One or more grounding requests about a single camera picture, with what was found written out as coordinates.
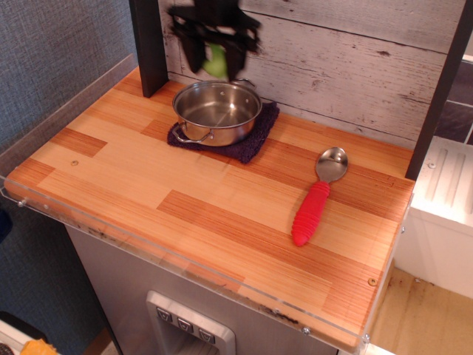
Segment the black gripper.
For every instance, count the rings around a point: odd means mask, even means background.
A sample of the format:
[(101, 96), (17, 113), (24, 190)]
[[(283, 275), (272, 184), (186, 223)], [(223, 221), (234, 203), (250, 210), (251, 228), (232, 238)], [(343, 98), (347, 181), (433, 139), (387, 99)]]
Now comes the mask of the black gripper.
[(261, 24), (244, 13), (238, 1), (193, 1), (191, 5), (172, 5), (167, 13), (193, 73), (203, 67), (206, 44), (225, 48), (229, 81), (245, 68), (247, 51), (259, 49)]

